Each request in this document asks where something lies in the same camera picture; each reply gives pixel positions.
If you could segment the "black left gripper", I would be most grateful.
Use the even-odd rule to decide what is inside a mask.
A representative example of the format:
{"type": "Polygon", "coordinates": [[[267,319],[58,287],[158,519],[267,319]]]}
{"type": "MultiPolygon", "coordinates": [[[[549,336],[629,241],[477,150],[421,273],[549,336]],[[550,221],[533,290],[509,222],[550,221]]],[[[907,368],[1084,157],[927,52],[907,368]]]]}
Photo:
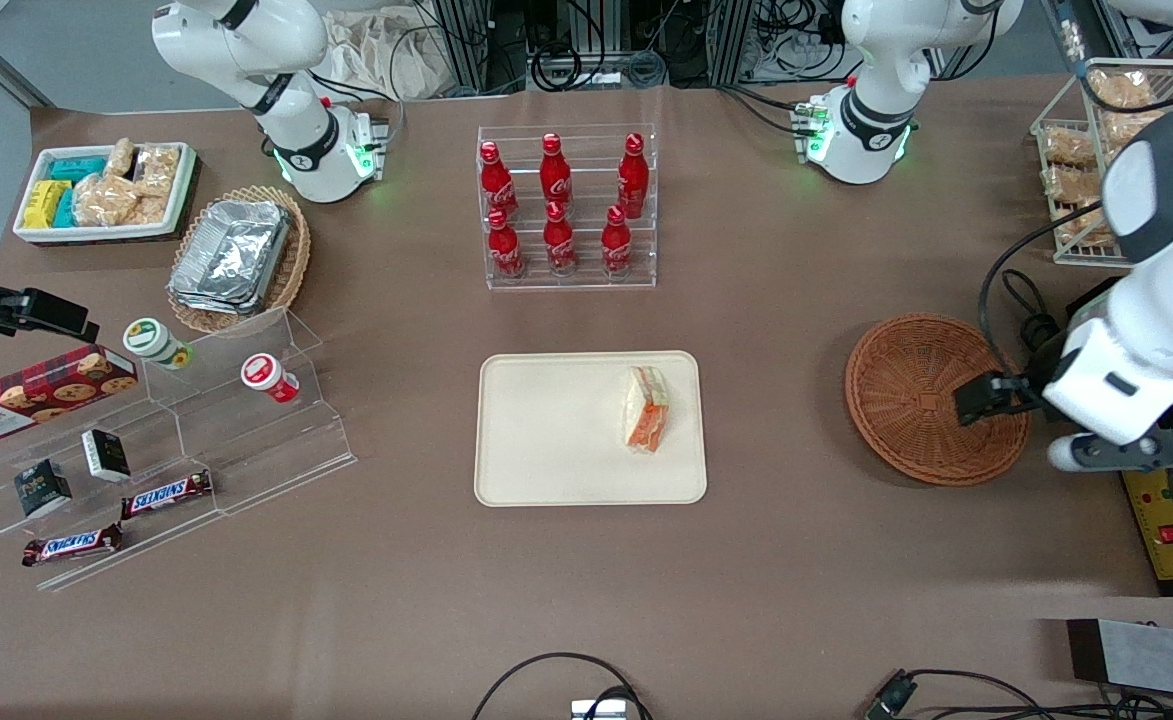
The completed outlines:
{"type": "Polygon", "coordinates": [[[952,390],[957,423],[961,427],[996,416],[1011,416],[1031,410],[1060,413],[1047,401],[1044,389],[1051,383],[1065,355],[1067,334],[1055,334],[1031,351],[1031,387],[1022,375],[985,372],[952,390]]]}

